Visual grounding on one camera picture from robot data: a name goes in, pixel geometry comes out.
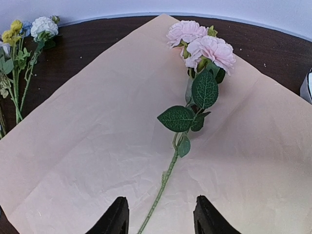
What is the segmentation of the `white rose stem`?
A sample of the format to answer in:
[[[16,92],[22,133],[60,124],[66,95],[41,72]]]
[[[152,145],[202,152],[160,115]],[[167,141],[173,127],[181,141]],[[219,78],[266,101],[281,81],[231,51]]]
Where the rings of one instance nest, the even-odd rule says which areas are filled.
[[[59,17],[52,16],[50,18],[39,17],[35,19],[32,23],[25,22],[22,24],[22,29],[20,30],[22,37],[24,38],[31,36],[37,46],[31,58],[27,62],[26,70],[24,73],[26,85],[19,106],[20,113],[22,112],[27,90],[31,81],[31,77],[33,76],[33,69],[38,61],[39,56],[41,55],[43,50],[53,48],[56,45],[56,43],[54,42],[54,38],[59,34],[58,22]]]

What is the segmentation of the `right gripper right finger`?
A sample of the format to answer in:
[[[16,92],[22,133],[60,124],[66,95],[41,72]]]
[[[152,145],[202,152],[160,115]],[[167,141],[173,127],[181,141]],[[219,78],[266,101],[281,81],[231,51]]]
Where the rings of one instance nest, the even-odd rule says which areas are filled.
[[[196,234],[241,234],[204,195],[196,198],[193,214]]]

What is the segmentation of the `pink rose stem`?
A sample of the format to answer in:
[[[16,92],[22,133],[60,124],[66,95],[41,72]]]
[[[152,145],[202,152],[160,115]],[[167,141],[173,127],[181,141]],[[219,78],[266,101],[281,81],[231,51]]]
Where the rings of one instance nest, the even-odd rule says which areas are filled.
[[[236,62],[233,47],[217,37],[214,26],[201,26],[194,20],[182,20],[173,24],[166,35],[171,48],[180,47],[189,76],[184,106],[176,105],[161,113],[157,119],[174,132],[172,141],[174,155],[168,170],[161,178],[159,192],[147,213],[138,233],[143,233],[169,181],[178,158],[186,156],[191,149],[189,132],[200,131],[208,110],[219,96],[218,85],[230,74]]]

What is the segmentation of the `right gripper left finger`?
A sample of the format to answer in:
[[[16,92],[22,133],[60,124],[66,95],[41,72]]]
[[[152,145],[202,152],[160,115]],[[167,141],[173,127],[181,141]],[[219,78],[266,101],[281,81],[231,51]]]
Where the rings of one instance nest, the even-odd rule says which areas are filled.
[[[119,196],[86,234],[127,234],[129,206],[126,197]]]

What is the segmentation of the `pink wrapping paper sheet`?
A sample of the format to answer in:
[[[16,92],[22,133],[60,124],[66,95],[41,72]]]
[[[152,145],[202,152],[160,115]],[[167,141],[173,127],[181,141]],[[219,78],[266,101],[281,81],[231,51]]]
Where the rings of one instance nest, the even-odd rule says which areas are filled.
[[[113,45],[0,142],[0,203],[22,234],[82,234],[118,196],[138,231],[174,154],[157,116],[184,104],[161,15]],[[145,228],[192,234],[205,195],[244,234],[312,231],[312,107],[241,58]]]

